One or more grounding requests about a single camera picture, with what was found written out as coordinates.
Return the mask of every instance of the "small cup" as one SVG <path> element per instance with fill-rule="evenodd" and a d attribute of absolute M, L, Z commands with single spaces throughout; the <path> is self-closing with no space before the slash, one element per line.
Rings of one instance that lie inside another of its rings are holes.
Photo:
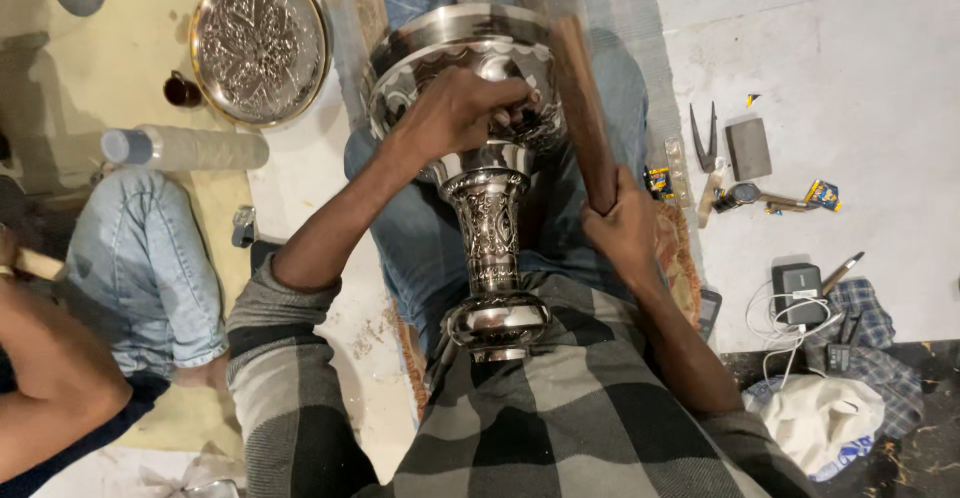
<path fill-rule="evenodd" d="M 177 71 L 170 73 L 170 79 L 163 84 L 163 97 L 167 102 L 179 108 L 196 108 L 204 101 L 197 84 L 186 80 Z"/>

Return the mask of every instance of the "hammer handle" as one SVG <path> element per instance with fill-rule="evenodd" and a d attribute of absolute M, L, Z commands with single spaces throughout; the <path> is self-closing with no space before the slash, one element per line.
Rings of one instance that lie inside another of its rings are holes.
<path fill-rule="evenodd" d="M 593 210 L 607 214 L 617 204 L 617 165 L 580 19 L 566 15 L 553 23 L 551 33 L 559 98 L 586 198 Z"/>
<path fill-rule="evenodd" d="M 16 264 L 14 267 L 24 273 L 30 273 L 35 277 L 40 277 L 47 281 L 61 280 L 66 274 L 66 267 L 62 261 L 44 256 L 29 248 L 21 248 L 17 251 Z"/>

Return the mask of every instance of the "watch face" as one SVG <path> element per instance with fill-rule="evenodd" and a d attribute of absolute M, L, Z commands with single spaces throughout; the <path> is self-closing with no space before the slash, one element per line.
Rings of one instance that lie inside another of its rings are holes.
<path fill-rule="evenodd" d="M 761 190 L 753 183 L 742 183 L 729 190 L 738 202 L 750 204 L 761 197 Z"/>

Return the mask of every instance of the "blue checkered cloth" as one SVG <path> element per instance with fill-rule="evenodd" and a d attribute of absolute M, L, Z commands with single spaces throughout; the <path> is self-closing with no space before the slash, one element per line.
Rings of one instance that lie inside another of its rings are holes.
<path fill-rule="evenodd" d="M 863 381 L 879 393 L 886 405 L 879 435 L 903 437 L 923 418 L 924 399 L 917 371 L 883 351 L 894 344 L 893 318 L 883 310 L 866 279 L 838 283 L 827 296 L 830 311 L 846 312 L 846 316 L 806 339 L 807 366 L 825 372 L 827 345 L 842 344 L 849 338 L 849 367 L 839 376 Z M 863 324 L 856 337 L 850 338 L 860 320 Z"/>

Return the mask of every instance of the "plastic bag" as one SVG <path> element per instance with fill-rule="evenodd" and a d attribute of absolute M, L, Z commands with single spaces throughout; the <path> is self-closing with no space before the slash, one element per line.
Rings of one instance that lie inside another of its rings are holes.
<path fill-rule="evenodd" d="M 874 444 L 883 422 L 883 399 L 862 381 L 782 377 L 743 392 L 747 410 L 760 415 L 774 441 L 813 480 L 835 476 Z"/>

